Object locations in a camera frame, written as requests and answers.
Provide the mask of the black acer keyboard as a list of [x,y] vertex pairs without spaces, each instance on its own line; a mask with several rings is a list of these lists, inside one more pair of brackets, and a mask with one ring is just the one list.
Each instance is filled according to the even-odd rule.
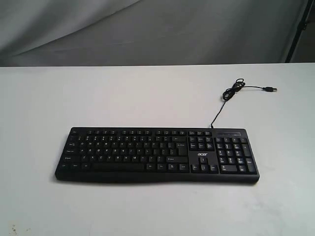
[[74,127],[55,171],[62,181],[255,183],[245,129]]

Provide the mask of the black stand pole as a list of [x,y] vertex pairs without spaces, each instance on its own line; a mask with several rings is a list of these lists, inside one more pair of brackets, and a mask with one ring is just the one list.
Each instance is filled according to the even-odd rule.
[[290,46],[288,53],[287,53],[287,56],[285,58],[285,63],[291,63],[291,61],[292,61],[292,57],[294,56],[294,53],[295,53],[295,50],[297,48],[300,37],[302,35],[302,32],[304,30],[306,30],[307,25],[310,23],[310,20],[308,19],[308,17],[309,17],[309,14],[311,12],[313,4],[314,4],[313,0],[307,1],[307,4],[306,4],[304,11],[303,11],[303,15],[301,16],[301,18],[298,22],[294,38],[292,40],[291,46]]

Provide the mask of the grey backdrop cloth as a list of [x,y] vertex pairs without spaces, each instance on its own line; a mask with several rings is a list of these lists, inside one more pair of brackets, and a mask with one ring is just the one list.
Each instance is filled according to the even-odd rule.
[[3,0],[1,66],[284,62],[305,0]]

